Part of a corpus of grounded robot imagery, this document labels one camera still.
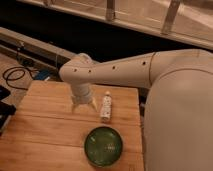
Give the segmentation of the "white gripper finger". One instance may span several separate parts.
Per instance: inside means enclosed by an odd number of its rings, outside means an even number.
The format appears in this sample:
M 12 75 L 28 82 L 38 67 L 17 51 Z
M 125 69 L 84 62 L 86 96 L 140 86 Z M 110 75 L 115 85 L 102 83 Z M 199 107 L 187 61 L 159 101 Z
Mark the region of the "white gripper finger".
M 97 107 L 97 103 L 96 103 L 96 100 L 93 99 L 90 103 L 91 107 L 95 110 L 95 111 L 98 111 L 98 107 Z
M 77 107 L 78 107 L 78 104 L 73 103 L 73 104 L 71 105 L 71 112 L 74 113 L 74 112 L 75 112 L 75 109 L 76 109 Z

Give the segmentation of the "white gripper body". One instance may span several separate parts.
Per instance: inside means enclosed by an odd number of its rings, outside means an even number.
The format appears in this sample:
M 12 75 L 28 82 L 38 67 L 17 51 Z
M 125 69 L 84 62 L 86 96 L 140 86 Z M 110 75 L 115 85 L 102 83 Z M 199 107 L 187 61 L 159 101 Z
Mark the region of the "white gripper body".
M 71 91 L 75 104 L 88 104 L 92 101 L 92 90 L 89 83 L 72 84 Z

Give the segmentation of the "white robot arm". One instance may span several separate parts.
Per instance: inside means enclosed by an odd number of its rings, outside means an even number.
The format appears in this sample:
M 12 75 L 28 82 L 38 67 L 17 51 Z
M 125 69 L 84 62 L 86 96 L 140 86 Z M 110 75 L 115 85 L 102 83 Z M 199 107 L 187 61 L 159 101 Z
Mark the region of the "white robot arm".
M 152 52 L 104 63 L 80 53 L 59 71 L 73 102 L 92 100 L 91 83 L 146 88 L 146 171 L 213 171 L 213 53 Z

